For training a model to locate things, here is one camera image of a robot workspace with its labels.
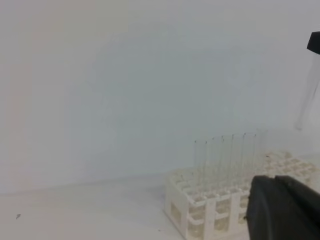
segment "black object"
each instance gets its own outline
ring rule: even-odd
[[[311,33],[311,37],[306,48],[316,54],[320,54],[320,31]]]
[[[250,240],[320,240],[320,195],[289,176],[255,176],[246,219]]]

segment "white wall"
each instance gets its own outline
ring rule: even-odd
[[[317,0],[3,0],[0,193],[165,172],[290,128]]]

